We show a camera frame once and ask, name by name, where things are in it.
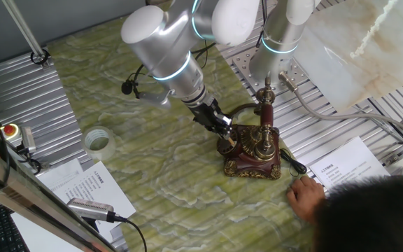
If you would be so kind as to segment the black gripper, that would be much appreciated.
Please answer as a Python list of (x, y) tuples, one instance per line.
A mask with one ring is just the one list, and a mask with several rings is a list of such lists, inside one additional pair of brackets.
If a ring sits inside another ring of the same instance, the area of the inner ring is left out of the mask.
[(194, 121), (203, 125), (207, 130), (217, 134), (222, 139), (228, 140), (232, 131), (232, 119), (222, 114), (216, 99), (209, 103), (190, 108), (194, 114)]

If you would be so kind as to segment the person right hand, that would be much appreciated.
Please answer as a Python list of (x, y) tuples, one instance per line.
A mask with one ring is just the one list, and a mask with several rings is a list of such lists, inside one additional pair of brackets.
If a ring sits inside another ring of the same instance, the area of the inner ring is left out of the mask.
[(288, 203), (294, 213), (303, 221), (316, 224), (315, 210), (318, 204), (325, 199), (323, 185), (313, 178), (302, 176), (297, 178), (286, 193)]

